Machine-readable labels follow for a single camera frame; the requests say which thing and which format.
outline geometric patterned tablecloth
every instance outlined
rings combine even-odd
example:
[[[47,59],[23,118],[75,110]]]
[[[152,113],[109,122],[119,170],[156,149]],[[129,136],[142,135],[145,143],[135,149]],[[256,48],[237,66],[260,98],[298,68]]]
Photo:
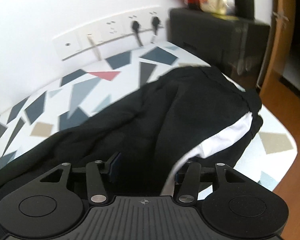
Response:
[[[0,115],[0,169],[52,134],[80,125],[109,104],[175,67],[209,65],[168,42],[150,44],[79,69]],[[264,124],[235,169],[273,190],[297,148],[286,128],[263,106]],[[201,198],[211,189],[201,192]]]

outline black garment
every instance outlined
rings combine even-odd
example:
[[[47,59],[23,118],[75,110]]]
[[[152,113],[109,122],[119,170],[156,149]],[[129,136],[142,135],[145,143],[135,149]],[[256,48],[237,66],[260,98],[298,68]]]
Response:
[[[215,67],[176,68],[84,124],[56,133],[0,170],[0,200],[60,163],[84,167],[122,152],[113,194],[159,195],[172,166],[203,140],[253,113],[233,146],[199,159],[234,166],[262,125],[255,91],[241,92]]]

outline cream mug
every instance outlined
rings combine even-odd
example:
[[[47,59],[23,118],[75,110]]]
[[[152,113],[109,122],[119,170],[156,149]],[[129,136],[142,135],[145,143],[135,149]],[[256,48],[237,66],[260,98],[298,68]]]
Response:
[[[204,12],[226,14],[228,0],[200,0],[200,8]]]

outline crosshair symbol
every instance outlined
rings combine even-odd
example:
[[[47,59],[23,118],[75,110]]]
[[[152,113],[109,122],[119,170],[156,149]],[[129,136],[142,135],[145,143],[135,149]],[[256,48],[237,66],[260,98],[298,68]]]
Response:
[[[149,201],[149,200],[147,200],[147,199],[143,199],[143,200],[141,200],[141,201],[139,201],[139,202],[141,202],[143,205],[146,205],[146,204],[148,204],[148,203],[151,202],[151,201]]]

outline pink triangle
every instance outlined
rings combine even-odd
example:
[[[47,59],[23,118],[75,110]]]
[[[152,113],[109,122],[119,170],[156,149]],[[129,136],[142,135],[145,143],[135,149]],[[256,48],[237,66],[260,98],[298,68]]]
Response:
[[[112,81],[121,71],[100,71],[100,72],[89,72],[89,74],[96,77]]]

